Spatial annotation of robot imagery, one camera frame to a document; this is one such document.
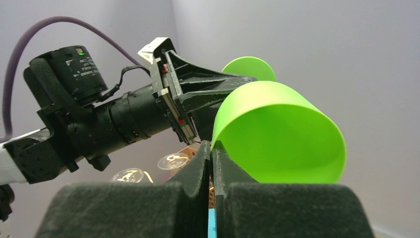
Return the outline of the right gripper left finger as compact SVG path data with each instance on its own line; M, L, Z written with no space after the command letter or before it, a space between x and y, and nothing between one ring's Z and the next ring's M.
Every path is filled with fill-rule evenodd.
M205 238L210 143L168 181L72 183L53 198L38 238Z

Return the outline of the green plastic goblet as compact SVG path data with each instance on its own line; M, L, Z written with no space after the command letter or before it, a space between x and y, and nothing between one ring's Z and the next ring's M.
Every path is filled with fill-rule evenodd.
M229 157L262 183L337 183L346 143L337 124L293 88L276 80L264 60L246 56L222 70L256 78L222 102L211 149Z

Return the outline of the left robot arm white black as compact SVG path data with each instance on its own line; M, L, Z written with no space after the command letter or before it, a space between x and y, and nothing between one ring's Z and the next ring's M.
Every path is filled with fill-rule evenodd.
M108 89L83 46L42 54L29 63L24 79L40 109L45 127L9 139L0 160L17 169L0 174L0 219L11 214L10 185L49 181L74 172L86 159L96 170L109 154L171 128L188 145L196 137L211 139L216 108L252 76L203 68L181 58L173 45L145 46L141 69L151 84L112 99L120 84Z

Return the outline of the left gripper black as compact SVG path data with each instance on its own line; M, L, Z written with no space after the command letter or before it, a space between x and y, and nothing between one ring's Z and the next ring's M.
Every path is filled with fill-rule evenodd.
M247 83L252 76L223 73L207 69L167 51L170 98L181 113L191 113L222 102L231 92ZM152 83L124 93L108 102L108 146L127 146L146 140L172 128L182 135L177 116L170 111L160 94L160 66L152 67Z

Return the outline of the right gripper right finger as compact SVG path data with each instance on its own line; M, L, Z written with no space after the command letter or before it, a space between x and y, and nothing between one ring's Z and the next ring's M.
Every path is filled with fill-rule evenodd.
M356 194L339 184L260 183L217 141L212 149L218 238L372 238Z

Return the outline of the small clear goblet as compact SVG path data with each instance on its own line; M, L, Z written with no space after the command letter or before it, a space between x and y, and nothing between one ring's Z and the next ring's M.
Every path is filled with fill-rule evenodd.
M162 170L177 170L182 168L189 161L189 157L185 153L169 154L157 162L157 166Z

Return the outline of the clear wine glass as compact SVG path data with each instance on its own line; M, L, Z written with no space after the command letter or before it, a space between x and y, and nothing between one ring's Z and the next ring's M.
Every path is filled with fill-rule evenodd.
M116 173L110 182L153 184L150 174L140 168L129 168Z

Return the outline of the blue plastic goblet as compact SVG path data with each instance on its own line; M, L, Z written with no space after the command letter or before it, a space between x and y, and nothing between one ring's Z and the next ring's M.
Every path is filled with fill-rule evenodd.
M208 213L208 238L216 238L215 209L210 208Z

